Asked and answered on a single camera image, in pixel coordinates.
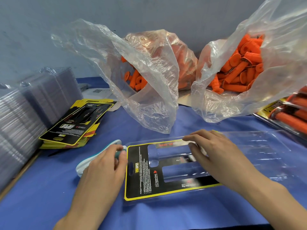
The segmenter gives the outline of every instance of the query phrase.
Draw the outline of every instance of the white tool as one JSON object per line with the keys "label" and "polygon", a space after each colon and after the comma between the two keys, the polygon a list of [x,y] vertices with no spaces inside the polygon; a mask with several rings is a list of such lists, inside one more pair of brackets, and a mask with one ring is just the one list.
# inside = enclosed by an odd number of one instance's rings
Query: white tool
{"label": "white tool", "polygon": [[[96,155],[91,156],[91,157],[89,157],[89,158],[87,158],[87,159],[81,161],[81,162],[77,165],[77,167],[76,167],[76,172],[77,172],[78,176],[81,177],[82,174],[83,174],[83,171],[89,166],[90,162],[91,162],[92,160],[94,160],[100,153],[102,153],[104,150],[106,150],[106,149],[107,149],[110,145],[112,145],[112,144],[122,144],[122,142],[121,142],[121,140],[117,139],[117,140],[113,141],[112,143],[108,144],[103,150],[101,150],[101,151],[100,151],[99,153],[97,153]],[[123,149],[124,151],[127,151],[127,147],[126,147],[126,146],[123,145],[123,148],[124,148],[124,149]],[[118,159],[120,152],[121,152],[121,151],[117,151],[117,152],[116,152],[115,158]]]}

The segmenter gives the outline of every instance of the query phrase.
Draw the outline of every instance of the stack of clear plastic packaging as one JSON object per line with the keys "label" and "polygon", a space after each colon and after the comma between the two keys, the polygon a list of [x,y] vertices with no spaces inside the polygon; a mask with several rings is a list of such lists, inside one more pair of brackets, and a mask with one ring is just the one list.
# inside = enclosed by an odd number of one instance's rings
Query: stack of clear plastic packaging
{"label": "stack of clear plastic packaging", "polygon": [[0,191],[40,146],[38,137],[78,99],[70,68],[42,69],[0,85]]}

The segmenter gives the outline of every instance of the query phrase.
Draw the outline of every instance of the person's right hand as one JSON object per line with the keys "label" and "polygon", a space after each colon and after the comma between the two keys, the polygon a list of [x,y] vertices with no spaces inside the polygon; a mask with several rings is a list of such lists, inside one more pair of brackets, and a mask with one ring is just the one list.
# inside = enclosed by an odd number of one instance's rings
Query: person's right hand
{"label": "person's right hand", "polygon": [[196,144],[189,143],[192,155],[202,167],[218,182],[240,194],[248,189],[251,182],[259,184],[270,181],[221,133],[199,130],[186,135],[183,140],[194,141],[203,147],[208,156],[203,155]]}

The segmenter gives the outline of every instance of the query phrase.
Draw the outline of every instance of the blue wall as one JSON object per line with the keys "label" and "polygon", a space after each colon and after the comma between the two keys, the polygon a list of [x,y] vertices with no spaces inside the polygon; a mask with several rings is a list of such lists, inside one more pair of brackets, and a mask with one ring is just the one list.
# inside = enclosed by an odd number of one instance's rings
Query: blue wall
{"label": "blue wall", "polygon": [[77,77],[96,76],[82,57],[56,48],[52,27],[82,18],[128,32],[166,29],[198,52],[226,38],[264,0],[1,0],[0,82],[44,66],[71,66]]}

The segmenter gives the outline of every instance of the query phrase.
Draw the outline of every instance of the blue tablecloth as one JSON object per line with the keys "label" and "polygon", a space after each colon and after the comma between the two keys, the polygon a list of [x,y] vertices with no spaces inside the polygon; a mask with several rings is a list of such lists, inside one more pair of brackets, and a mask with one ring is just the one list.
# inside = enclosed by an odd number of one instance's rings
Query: blue tablecloth
{"label": "blue tablecloth", "polygon": [[[50,157],[48,155],[53,150],[42,153],[0,203],[0,229],[52,229],[70,207],[79,181],[76,165],[113,140],[120,139],[127,144],[178,137],[200,128],[217,131],[274,130],[254,116],[206,123],[191,108],[180,106],[171,134],[164,135],[143,128],[122,107],[115,112],[107,112],[97,135],[86,146]],[[298,160],[306,161],[304,147],[286,138],[283,141],[291,150],[301,153]],[[291,193],[307,207],[307,190],[304,186],[293,188]],[[171,199],[133,206],[124,206],[121,189],[100,229],[185,230],[264,223],[267,221],[247,201],[224,186],[204,189],[197,194],[178,193]]]}

